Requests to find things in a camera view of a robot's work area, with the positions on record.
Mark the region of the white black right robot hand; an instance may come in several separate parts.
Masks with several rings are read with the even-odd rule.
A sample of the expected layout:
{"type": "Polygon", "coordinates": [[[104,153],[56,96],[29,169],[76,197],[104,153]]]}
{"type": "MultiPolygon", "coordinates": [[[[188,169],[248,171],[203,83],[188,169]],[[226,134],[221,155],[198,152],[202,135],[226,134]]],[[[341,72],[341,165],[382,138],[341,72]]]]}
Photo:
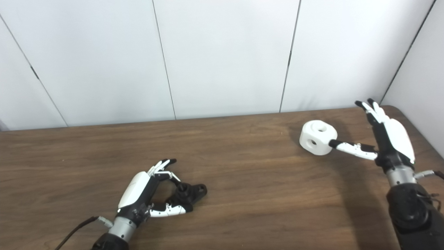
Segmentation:
{"type": "Polygon", "coordinates": [[[367,102],[355,101],[355,104],[365,111],[377,146],[336,139],[330,140],[328,145],[350,155],[373,160],[384,172],[397,167],[408,167],[414,170],[415,153],[404,125],[390,118],[384,109],[371,98],[367,102]]]}

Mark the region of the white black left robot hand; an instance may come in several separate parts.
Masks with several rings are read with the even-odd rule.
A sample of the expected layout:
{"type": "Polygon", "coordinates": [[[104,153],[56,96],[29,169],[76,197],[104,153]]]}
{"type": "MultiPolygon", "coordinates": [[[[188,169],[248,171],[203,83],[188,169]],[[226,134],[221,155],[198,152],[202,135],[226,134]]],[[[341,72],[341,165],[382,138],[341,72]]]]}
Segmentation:
{"type": "Polygon", "coordinates": [[[169,217],[192,212],[192,204],[180,202],[176,198],[168,198],[163,203],[152,202],[161,182],[170,180],[176,187],[182,184],[173,172],[166,170],[176,161],[163,159],[148,171],[136,174],[120,199],[116,217],[128,219],[139,227],[149,217],[169,217]]]}

